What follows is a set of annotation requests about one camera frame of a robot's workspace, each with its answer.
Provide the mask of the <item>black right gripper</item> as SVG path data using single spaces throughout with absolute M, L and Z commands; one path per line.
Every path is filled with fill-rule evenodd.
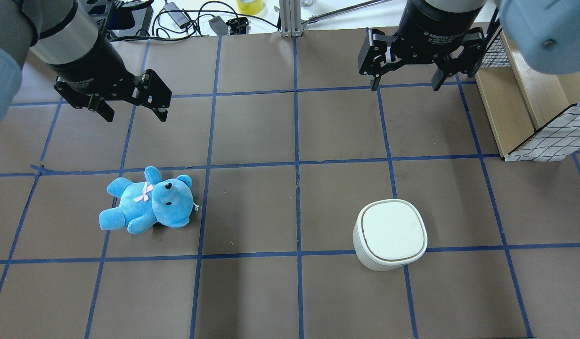
M 483 29 L 471 28 L 481 11 L 479 0 L 408 0 L 397 32 L 366 28 L 359 50 L 359 74 L 377 91 L 382 76 L 391 71 L 393 56 L 432 62 L 438 67 L 431 84 L 438 91 L 445 80 L 457 73 L 473 76 L 479 70 L 486 48 Z M 449 55 L 461 44 L 456 57 Z

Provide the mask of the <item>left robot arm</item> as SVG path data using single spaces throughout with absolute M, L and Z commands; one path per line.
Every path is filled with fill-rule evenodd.
M 29 52 L 57 75 L 54 88 L 73 108 L 114 118 L 109 101 L 146 107 L 167 120 L 172 92 L 156 71 L 133 75 L 111 30 L 134 26 L 141 0 L 0 0 L 0 122 L 21 87 Z

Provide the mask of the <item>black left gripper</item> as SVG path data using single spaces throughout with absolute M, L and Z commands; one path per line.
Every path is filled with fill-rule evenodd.
M 103 98 L 92 94 L 109 90 L 133 75 L 88 14 L 65 15 L 40 33 L 31 52 L 64 80 L 56 81 L 54 89 L 69 105 L 113 122 L 115 111 Z M 133 78 L 133 85 L 131 103 L 152 110 L 160 122 L 166 122 L 172 91 L 157 72 L 146 69 Z

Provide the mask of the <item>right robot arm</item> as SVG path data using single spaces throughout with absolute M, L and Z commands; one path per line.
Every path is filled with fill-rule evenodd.
M 367 29 L 359 73 L 376 91 L 388 72 L 435 64 L 431 84 L 438 90 L 456 73 L 473 77 L 498 32 L 537 72 L 580 71 L 580 0 L 497 0 L 487 32 L 473 26 L 483 6 L 483 0 L 408 0 L 393 35 Z

